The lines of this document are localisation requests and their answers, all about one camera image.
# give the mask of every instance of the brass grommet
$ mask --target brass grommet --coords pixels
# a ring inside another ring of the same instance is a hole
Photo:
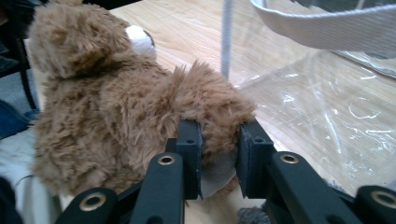
[[[294,163],[298,162],[298,158],[293,155],[290,155],[290,154],[289,155],[288,154],[281,155],[280,159],[283,162],[290,163],[290,164],[294,164]]]
[[[174,163],[175,160],[176,160],[175,157],[165,155],[165,156],[161,156],[158,159],[158,163],[161,165],[170,165],[170,164]]]
[[[393,194],[381,190],[375,190],[371,193],[371,196],[376,203],[396,209],[396,196]]]
[[[89,203],[88,200],[97,198],[97,202]],[[87,195],[79,204],[79,209],[84,212],[90,212],[102,206],[106,201],[106,195],[101,192],[95,192]]]

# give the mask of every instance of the stuffed animal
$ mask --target stuffed animal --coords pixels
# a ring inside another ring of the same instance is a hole
[[[234,164],[239,125],[254,119],[255,105],[207,64],[170,72],[137,54],[129,26],[81,1],[36,10],[31,62],[49,79],[34,124],[33,170],[55,193],[129,188],[177,137],[180,119],[200,124],[203,169],[216,175],[216,167]]]

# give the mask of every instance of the brown teddy bear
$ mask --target brown teddy bear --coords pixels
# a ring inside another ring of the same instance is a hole
[[[203,169],[221,166],[234,158],[239,125],[254,119],[255,105],[207,64],[172,73],[133,52],[128,26],[81,1],[36,10],[31,62],[49,80],[33,169],[55,193],[129,188],[177,137],[179,119],[202,127]]]

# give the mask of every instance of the clear plastic bag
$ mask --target clear plastic bag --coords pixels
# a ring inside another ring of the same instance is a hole
[[[396,79],[277,35],[249,1],[233,1],[229,79],[255,100],[277,150],[301,154],[352,195],[362,185],[394,188]]]

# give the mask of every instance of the blue fabric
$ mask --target blue fabric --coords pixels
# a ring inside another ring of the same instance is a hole
[[[24,116],[12,105],[0,100],[0,140],[26,130],[37,112],[32,110]]]

